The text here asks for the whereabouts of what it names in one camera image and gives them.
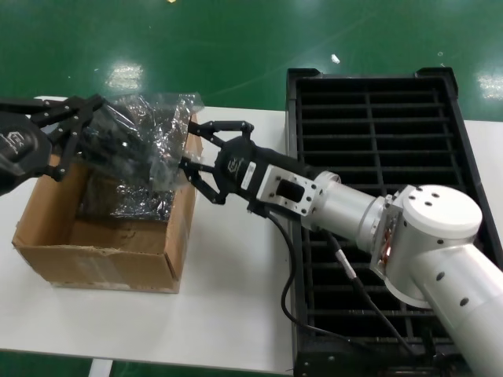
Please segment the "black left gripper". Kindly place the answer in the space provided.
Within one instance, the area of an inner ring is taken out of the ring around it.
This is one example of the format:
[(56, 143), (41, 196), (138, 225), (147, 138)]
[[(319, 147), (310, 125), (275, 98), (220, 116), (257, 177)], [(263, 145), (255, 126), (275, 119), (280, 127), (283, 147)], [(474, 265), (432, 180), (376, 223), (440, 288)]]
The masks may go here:
[[(43, 175), (52, 146), (60, 159), (56, 166), (48, 166), (46, 174), (60, 182), (78, 152), (84, 128), (104, 103), (105, 99), (98, 94), (63, 101), (2, 97), (1, 195)], [(39, 128), (54, 123), (58, 124), (48, 137)]]

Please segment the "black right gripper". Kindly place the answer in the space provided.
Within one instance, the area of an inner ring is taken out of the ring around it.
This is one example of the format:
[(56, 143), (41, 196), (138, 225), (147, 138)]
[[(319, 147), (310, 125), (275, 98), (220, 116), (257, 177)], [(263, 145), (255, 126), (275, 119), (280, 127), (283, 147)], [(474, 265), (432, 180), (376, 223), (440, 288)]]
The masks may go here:
[[(314, 209), (315, 169), (250, 141), (254, 126), (245, 121), (189, 122), (188, 133), (221, 148), (214, 167), (182, 157), (178, 167), (189, 183), (213, 204), (223, 205), (229, 194), (248, 202), (248, 211), (262, 217), (306, 217)], [(241, 132), (224, 142), (218, 132)], [(219, 192), (200, 175), (213, 174)]]

